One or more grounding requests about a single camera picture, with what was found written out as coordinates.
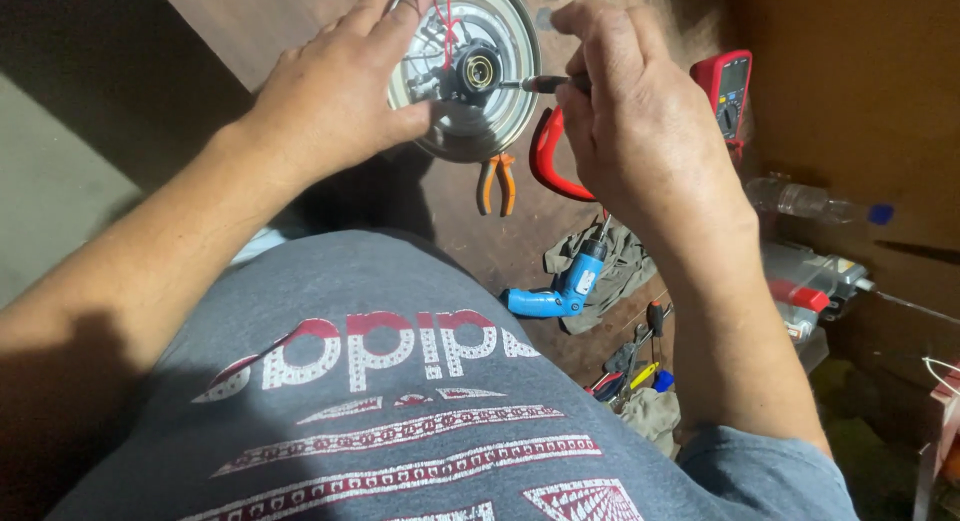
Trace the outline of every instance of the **gray t-shirt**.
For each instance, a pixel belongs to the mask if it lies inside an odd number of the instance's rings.
[[[335,232],[218,281],[49,519],[856,518],[803,441],[708,429],[674,463],[437,253]]]

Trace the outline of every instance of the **brown wooden floor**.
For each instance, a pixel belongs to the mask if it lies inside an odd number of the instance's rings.
[[[169,0],[177,11],[251,91],[265,79],[282,49],[302,45],[317,30],[335,21],[355,0]],[[543,60],[543,71],[561,74],[576,48],[572,37],[559,35],[548,18],[570,0],[524,0],[534,18]],[[621,5],[650,5],[660,15],[668,47],[685,69],[694,62],[732,49],[723,0],[609,0]],[[541,96],[534,119],[553,106],[551,96]],[[589,226],[600,213],[597,204],[585,204],[553,194],[540,186],[527,168],[532,122],[508,149],[518,162],[513,169],[517,196],[513,214],[481,216],[474,195],[479,164],[418,159],[403,163],[379,159],[378,181],[389,188],[378,196],[375,221],[409,228],[435,242],[457,260],[493,294],[509,287],[535,288],[550,284],[543,271],[542,255],[560,238]],[[574,179],[570,147],[562,140],[555,154],[558,172]],[[363,180],[362,170],[344,175],[345,181]],[[498,191],[491,196],[498,204]],[[369,195],[362,199],[368,201]],[[342,205],[350,207],[350,201]],[[595,380],[600,367],[617,347],[629,342],[648,302],[669,295],[660,276],[605,316],[604,323],[580,335],[562,332],[555,320],[524,320],[523,327],[537,350],[581,385]],[[674,320],[666,323],[661,346],[663,366],[672,368]],[[644,348],[642,360],[652,361],[654,343]]]

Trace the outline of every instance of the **white wire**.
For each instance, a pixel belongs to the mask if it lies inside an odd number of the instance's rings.
[[[958,372],[958,373],[960,373],[960,367],[955,367],[955,366],[953,366],[953,365],[950,365],[949,363],[946,363],[945,361],[941,361],[941,360],[939,360],[939,359],[933,359],[932,357],[928,357],[928,356],[921,357],[920,359],[923,360],[923,361],[926,363],[926,370],[929,371],[931,375],[933,375],[933,378],[937,379],[937,382],[939,382],[940,384],[944,385],[944,386],[945,386],[948,390],[950,390],[951,392],[953,392],[953,393],[955,393],[955,394],[957,394],[957,395],[960,395],[960,391],[958,391],[955,387],[953,387],[953,386],[951,386],[950,384],[948,384],[947,381],[944,380],[943,377],[941,377],[940,375],[938,375],[938,374],[933,370],[933,367],[931,367],[930,364],[936,364],[936,365],[938,365],[938,366],[943,366],[944,368],[950,368],[950,369],[953,369],[954,371],[956,371],[956,372]]]

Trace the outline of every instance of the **fingernail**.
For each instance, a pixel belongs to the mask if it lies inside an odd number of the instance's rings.
[[[557,86],[557,91],[555,93],[557,97],[557,104],[561,109],[567,108],[567,102],[570,100],[570,92],[567,91],[567,85],[561,84]]]

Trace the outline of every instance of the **plastic bottle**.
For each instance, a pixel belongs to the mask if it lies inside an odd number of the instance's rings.
[[[889,204],[874,204],[868,208],[831,198],[822,187],[777,178],[754,178],[744,185],[744,192],[753,208],[761,212],[779,212],[830,225],[851,221],[885,225],[894,214],[894,208]]]

